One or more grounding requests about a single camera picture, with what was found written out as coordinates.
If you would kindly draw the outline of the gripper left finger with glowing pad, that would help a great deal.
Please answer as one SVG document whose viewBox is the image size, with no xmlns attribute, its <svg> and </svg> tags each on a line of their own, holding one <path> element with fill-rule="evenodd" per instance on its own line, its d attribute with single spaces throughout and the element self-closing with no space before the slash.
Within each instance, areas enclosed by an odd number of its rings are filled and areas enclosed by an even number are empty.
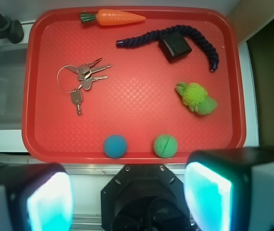
<svg viewBox="0 0 274 231">
<path fill-rule="evenodd" d="M 0 231 L 68 231 L 71 177 L 58 163 L 0 166 Z"/>
</svg>

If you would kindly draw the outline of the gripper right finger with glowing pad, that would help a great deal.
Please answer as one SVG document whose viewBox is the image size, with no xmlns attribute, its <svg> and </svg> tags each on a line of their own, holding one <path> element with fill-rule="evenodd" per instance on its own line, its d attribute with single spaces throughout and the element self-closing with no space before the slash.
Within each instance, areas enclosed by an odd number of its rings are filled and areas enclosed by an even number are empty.
<svg viewBox="0 0 274 231">
<path fill-rule="evenodd" d="M 202 231 L 274 231 L 274 147 L 195 151 L 183 190 Z"/>
</svg>

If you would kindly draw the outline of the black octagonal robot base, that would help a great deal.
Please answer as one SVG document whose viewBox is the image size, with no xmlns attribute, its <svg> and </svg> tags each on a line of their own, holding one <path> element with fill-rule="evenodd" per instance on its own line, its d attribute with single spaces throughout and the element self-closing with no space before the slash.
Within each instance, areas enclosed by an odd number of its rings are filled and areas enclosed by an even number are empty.
<svg viewBox="0 0 274 231">
<path fill-rule="evenodd" d="M 194 231 L 183 182 L 165 165 L 125 165 L 101 189 L 105 231 Z"/>
</svg>

